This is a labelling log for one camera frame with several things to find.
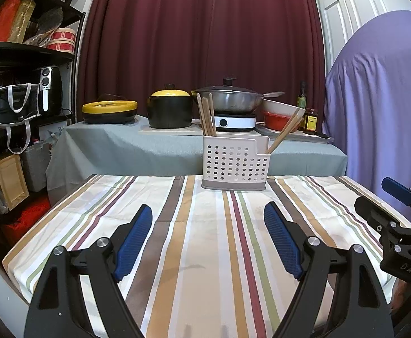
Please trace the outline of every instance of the yellow pot lid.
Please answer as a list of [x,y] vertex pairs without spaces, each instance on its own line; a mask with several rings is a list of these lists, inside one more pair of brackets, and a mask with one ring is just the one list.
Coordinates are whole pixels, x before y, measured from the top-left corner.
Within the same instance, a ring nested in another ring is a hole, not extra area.
[[82,112],[87,114],[104,114],[128,112],[138,108],[138,103],[130,100],[107,100],[85,104]]
[[168,89],[156,91],[151,96],[190,96],[190,94],[183,90]]

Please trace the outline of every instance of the striped tablecloth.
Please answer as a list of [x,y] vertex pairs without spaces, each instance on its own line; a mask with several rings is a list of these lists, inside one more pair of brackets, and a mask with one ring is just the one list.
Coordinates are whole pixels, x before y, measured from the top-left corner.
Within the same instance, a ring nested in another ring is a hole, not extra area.
[[[270,177],[264,192],[221,192],[201,187],[202,176],[92,177],[49,211],[3,260],[10,279],[30,301],[48,254],[57,245],[89,247],[129,222],[142,204],[153,225],[137,262],[119,283],[126,303],[148,338],[270,337],[293,298],[288,274],[263,221],[275,201],[287,219],[329,246],[364,246],[390,300],[394,278],[379,268],[378,233],[354,210],[367,195],[402,226],[411,223],[346,177]],[[97,335],[105,336],[89,285],[86,306]],[[329,278],[318,320],[329,312]]]

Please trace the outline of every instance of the metal screw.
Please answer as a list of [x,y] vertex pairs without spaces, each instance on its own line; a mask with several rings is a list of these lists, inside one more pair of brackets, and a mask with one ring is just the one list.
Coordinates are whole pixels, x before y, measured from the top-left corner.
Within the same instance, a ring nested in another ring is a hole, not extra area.
[[364,247],[359,244],[354,244],[353,249],[356,253],[363,253],[364,252]]
[[308,243],[313,246],[319,245],[320,241],[317,237],[311,236],[307,239]]
[[60,254],[62,254],[62,252],[63,252],[63,247],[62,247],[61,245],[56,246],[56,247],[54,248],[54,254],[55,254],[55,255],[60,255]]
[[102,237],[102,238],[98,239],[98,241],[96,241],[96,245],[99,248],[103,248],[104,246],[108,245],[108,239],[106,237]]

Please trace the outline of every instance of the tablecloth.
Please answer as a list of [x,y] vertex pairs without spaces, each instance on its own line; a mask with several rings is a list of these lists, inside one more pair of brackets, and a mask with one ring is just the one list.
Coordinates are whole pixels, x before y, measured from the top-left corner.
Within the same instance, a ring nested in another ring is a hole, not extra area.
[[[275,201],[308,236],[347,249],[364,247],[387,301],[395,278],[379,268],[379,234],[354,210],[366,195],[411,223],[347,177],[269,177],[263,192],[222,192],[201,187],[202,176],[92,177],[49,211],[9,252],[3,266],[30,301],[49,253],[89,247],[129,222],[142,204],[153,224],[132,272],[119,288],[148,338],[270,337],[298,285],[288,274],[263,221]],[[318,317],[332,300],[329,277]],[[82,277],[86,307],[96,334],[105,336],[89,285]]]
[[[202,174],[202,137],[145,135],[146,117],[126,125],[65,127],[46,171],[51,204],[92,174],[178,176]],[[284,141],[271,156],[269,175],[341,176],[346,155],[331,144]]]

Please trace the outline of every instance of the red fluffy cloth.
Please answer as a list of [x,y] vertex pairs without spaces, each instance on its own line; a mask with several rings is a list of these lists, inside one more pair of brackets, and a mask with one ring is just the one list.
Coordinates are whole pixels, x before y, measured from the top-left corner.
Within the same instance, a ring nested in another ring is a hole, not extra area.
[[2,225],[2,231],[11,246],[15,245],[38,220],[50,210],[49,197],[43,195],[21,212],[19,219],[10,225]]

